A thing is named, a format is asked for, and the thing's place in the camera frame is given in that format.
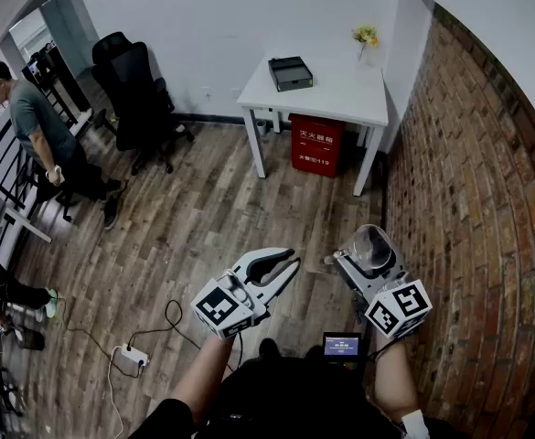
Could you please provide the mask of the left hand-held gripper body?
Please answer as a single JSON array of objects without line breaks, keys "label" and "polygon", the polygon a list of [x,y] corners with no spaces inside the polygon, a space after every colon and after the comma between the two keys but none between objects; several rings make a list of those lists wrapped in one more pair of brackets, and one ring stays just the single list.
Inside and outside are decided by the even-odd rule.
[{"label": "left hand-held gripper body", "polygon": [[242,273],[227,270],[219,279],[207,282],[191,308],[215,336],[228,339],[268,318],[268,304],[278,291],[278,277],[258,285],[253,280],[245,283]]}]

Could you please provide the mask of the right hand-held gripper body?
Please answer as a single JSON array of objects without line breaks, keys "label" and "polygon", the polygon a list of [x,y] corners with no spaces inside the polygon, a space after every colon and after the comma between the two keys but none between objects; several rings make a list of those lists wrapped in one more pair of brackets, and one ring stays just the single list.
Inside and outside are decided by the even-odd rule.
[{"label": "right hand-held gripper body", "polygon": [[387,339],[407,336],[433,310],[421,280],[409,272],[400,272],[369,301],[356,293],[353,306],[359,322],[370,322]]}]

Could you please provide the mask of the clear glass cup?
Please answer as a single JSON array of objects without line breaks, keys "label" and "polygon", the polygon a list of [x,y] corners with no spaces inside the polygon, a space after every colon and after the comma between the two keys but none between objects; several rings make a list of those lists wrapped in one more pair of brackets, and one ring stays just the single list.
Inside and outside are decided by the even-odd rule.
[{"label": "clear glass cup", "polygon": [[338,252],[350,258],[365,273],[386,270],[395,261],[390,238],[383,229],[373,224],[360,226],[340,245]]}]

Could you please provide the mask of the black tray box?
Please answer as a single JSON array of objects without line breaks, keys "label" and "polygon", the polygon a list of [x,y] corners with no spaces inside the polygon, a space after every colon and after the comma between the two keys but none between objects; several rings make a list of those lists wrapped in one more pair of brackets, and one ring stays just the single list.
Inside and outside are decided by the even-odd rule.
[{"label": "black tray box", "polygon": [[300,57],[269,59],[268,67],[278,92],[314,86],[313,74]]}]

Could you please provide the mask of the person's left forearm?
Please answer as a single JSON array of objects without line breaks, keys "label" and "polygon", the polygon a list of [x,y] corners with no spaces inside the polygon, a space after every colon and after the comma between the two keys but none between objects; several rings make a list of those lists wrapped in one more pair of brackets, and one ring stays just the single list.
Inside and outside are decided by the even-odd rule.
[{"label": "person's left forearm", "polygon": [[203,343],[194,361],[173,389],[170,398],[183,402],[196,425],[203,424],[217,395],[232,352],[234,339],[214,335]]}]

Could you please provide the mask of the person's right forearm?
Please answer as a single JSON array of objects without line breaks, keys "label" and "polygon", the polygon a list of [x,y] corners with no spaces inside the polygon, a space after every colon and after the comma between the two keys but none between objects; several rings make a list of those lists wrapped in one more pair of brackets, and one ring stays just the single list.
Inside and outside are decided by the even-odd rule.
[{"label": "person's right forearm", "polygon": [[392,345],[382,334],[375,338],[374,399],[380,409],[394,422],[419,409],[417,388],[407,357],[406,345],[398,340]]}]

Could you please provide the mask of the small black screen device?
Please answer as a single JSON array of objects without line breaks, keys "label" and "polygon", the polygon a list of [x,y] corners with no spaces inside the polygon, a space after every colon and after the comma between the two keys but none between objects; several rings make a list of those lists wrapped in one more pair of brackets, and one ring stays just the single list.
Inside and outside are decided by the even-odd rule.
[{"label": "small black screen device", "polygon": [[347,370],[356,370],[360,358],[360,334],[325,332],[323,334],[324,360]]}]

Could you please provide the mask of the white power strip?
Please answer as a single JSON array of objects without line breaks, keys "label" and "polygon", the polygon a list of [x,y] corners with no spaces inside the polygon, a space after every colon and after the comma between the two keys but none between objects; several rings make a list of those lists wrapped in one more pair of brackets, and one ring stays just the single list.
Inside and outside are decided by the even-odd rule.
[{"label": "white power strip", "polygon": [[146,367],[150,361],[147,353],[126,343],[122,344],[122,355],[141,368]]}]

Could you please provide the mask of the person's black clothing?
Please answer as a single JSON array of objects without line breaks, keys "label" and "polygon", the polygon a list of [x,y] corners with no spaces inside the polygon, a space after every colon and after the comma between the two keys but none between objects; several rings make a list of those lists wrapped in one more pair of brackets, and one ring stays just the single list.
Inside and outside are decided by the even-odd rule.
[{"label": "person's black clothing", "polygon": [[[170,396],[129,439],[401,439],[404,428],[367,397],[353,372],[327,363],[313,346],[283,356],[266,338],[259,354],[224,373],[203,424]],[[430,439],[465,439],[450,423],[423,414]]]}]

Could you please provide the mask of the white cloth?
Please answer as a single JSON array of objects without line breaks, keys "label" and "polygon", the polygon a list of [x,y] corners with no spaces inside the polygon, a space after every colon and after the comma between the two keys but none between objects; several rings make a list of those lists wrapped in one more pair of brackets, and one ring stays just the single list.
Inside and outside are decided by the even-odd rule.
[{"label": "white cloth", "polygon": [[430,439],[421,410],[410,412],[401,418],[404,434],[401,439]]}]

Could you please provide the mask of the red metal box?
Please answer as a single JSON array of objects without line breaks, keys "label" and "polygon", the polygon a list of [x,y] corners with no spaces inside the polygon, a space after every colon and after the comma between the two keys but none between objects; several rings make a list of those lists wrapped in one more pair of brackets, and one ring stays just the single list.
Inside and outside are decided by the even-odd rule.
[{"label": "red metal box", "polygon": [[346,123],[338,120],[292,113],[292,166],[295,169],[334,177]]}]

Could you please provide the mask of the white table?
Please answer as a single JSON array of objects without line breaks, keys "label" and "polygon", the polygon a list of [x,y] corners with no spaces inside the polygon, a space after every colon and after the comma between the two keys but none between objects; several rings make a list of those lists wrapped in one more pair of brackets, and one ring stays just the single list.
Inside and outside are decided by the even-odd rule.
[{"label": "white table", "polygon": [[270,74],[268,60],[268,57],[262,59],[238,98],[258,177],[264,179],[266,173],[255,110],[273,112],[273,130],[277,133],[280,131],[277,120],[280,112],[324,117],[359,126],[357,146],[365,147],[366,152],[353,195],[360,196],[389,125],[381,68],[340,55],[304,55],[303,61],[313,74],[314,86],[279,92]]}]

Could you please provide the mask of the black office chair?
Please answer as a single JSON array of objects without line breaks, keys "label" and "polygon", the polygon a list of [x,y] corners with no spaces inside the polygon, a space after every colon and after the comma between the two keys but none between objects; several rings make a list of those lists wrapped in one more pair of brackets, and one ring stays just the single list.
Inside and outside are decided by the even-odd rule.
[{"label": "black office chair", "polygon": [[175,106],[166,81],[152,74],[146,44],[130,41],[121,31],[113,32],[93,46],[92,62],[91,75],[107,95],[116,119],[112,124],[101,110],[94,125],[114,133],[118,151],[138,152],[132,175],[154,153],[165,162],[166,172],[172,173],[170,148],[180,137],[192,142],[194,135],[173,117]]}]

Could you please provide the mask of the yellow flowers in glass vase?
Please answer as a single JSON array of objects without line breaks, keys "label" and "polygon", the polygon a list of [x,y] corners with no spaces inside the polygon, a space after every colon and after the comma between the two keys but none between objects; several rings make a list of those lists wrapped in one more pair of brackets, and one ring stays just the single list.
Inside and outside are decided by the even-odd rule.
[{"label": "yellow flowers in glass vase", "polygon": [[378,31],[373,25],[361,25],[351,30],[352,38],[358,43],[358,61],[372,66],[379,47]]}]

